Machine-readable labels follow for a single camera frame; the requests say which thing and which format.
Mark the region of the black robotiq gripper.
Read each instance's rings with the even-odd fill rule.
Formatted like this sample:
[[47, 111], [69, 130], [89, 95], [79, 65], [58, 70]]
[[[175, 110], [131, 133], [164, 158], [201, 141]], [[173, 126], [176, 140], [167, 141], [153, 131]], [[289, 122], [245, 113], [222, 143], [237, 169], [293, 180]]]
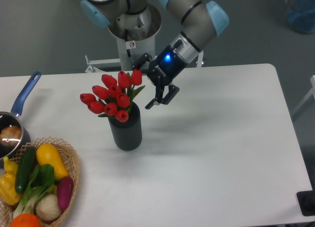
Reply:
[[[168, 105], [179, 92], [179, 87], [172, 83], [172, 80], [187, 66], [187, 63], [180, 58], [175, 49], [168, 45], [155, 60], [149, 53], [141, 55], [131, 66], [132, 70], [140, 69], [146, 63], [149, 68], [147, 77], [156, 87], [155, 97], [145, 106], [151, 109], [154, 105]], [[164, 88], [168, 85], [168, 93], [163, 96]]]

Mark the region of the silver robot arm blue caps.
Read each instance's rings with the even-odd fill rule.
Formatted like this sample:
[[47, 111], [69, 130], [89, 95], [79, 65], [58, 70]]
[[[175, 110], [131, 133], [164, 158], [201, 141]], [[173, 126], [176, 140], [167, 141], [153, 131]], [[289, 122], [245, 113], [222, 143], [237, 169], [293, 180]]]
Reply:
[[228, 15], [214, 1], [158, 1], [183, 27], [160, 54], [155, 53], [155, 36], [161, 15], [148, 0], [81, 0], [86, 16], [117, 39], [122, 69], [142, 70], [155, 86], [147, 109], [174, 98], [179, 88], [173, 79], [229, 25]]

